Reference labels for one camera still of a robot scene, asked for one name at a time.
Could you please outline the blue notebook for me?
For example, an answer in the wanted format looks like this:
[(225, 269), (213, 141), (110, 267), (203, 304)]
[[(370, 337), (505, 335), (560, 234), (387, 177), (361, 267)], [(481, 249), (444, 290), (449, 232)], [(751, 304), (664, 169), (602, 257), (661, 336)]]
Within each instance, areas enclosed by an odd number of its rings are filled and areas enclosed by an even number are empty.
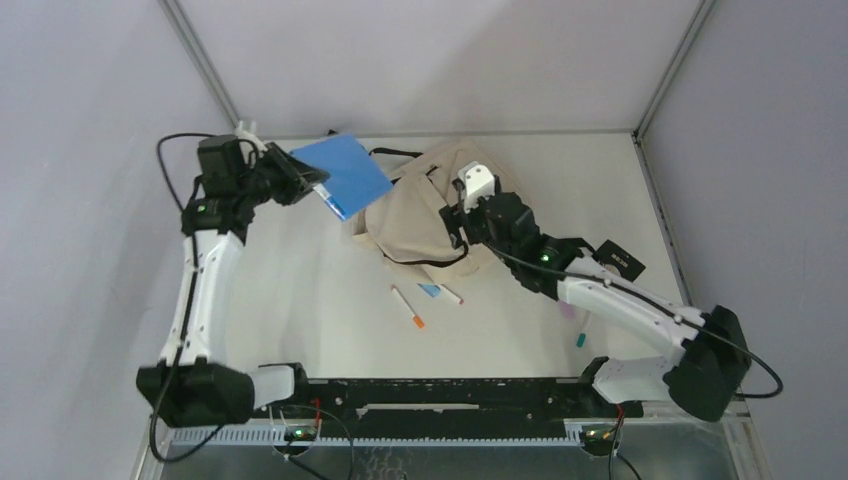
[(329, 174), (316, 193), (341, 221), (387, 194), (392, 183), (352, 135), (333, 135), (295, 148), (291, 155), (302, 163)]

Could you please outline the beige canvas backpack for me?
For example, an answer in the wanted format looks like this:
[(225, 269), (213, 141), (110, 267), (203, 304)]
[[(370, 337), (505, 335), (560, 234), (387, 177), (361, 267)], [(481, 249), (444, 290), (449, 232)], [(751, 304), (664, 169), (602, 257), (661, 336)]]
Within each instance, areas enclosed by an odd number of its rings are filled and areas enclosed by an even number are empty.
[(360, 246), (378, 251), (395, 273), (422, 284), (455, 282), (497, 261), (486, 247), (468, 242), (452, 182), (463, 167), (478, 162), (498, 176), (505, 191), (519, 193), (520, 184), (505, 164), (469, 138), (423, 152), (375, 147), (368, 154), (407, 161), (389, 170), (391, 190), (352, 218), (352, 238)]

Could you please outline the black card with gold emblem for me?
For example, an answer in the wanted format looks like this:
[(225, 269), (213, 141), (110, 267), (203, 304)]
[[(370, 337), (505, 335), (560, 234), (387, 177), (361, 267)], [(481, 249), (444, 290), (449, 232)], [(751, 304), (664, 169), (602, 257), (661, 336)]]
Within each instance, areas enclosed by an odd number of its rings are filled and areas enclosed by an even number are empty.
[(640, 260), (612, 240), (604, 241), (592, 256), (612, 273), (630, 282), (634, 282), (646, 270)]

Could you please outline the orange capped white marker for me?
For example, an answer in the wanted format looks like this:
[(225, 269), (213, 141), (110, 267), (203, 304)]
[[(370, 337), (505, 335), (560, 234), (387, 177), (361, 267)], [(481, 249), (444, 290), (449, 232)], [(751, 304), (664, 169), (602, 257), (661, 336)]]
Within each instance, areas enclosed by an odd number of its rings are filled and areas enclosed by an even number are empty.
[(424, 329), (425, 323), (421, 319), (421, 317), (415, 312), (411, 304), (406, 300), (400, 290), (396, 285), (392, 285), (390, 287), (391, 294), (396, 299), (397, 303), (404, 310), (405, 314), (411, 318), (412, 322), (416, 325), (418, 329)]

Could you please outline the teal capped white marker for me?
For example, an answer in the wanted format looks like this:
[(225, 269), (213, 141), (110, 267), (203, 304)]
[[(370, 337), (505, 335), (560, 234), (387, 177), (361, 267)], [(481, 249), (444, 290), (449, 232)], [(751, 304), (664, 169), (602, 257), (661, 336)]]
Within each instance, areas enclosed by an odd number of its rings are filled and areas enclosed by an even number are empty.
[(588, 328), (591, 324), (591, 321), (592, 321), (592, 314), (589, 311), (585, 311), (582, 315), (580, 325), (579, 325), (578, 335), (577, 335), (576, 340), (575, 340), (575, 346), (577, 348), (583, 348), (584, 347), (586, 340), (587, 340)]

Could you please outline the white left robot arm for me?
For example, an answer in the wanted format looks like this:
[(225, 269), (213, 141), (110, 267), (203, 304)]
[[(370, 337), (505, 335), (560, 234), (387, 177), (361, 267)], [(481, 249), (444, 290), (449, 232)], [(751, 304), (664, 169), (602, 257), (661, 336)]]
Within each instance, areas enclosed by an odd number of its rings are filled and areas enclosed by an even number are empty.
[(298, 363), (245, 372), (227, 359), (229, 303), (237, 266), (257, 207), (298, 203), (329, 175), (252, 131), (198, 133), (200, 174), (180, 212), (184, 263), (174, 319), (158, 360), (139, 368), (138, 391), (153, 419), (170, 428), (247, 422), (274, 403), (305, 414), (313, 394)]

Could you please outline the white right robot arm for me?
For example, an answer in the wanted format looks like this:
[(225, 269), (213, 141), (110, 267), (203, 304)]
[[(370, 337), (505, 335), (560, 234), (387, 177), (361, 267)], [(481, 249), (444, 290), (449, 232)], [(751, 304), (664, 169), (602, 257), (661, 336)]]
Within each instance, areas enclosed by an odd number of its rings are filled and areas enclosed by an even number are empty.
[(668, 300), (609, 270), (577, 240), (543, 233), (531, 207), (479, 162), (461, 168), (449, 187), (465, 240), (491, 252), (521, 287), (606, 320), (654, 350), (638, 359), (594, 358), (577, 391), (587, 414), (670, 401), (698, 420), (716, 422), (735, 400), (784, 393), (784, 379), (750, 350), (731, 309), (704, 311)]

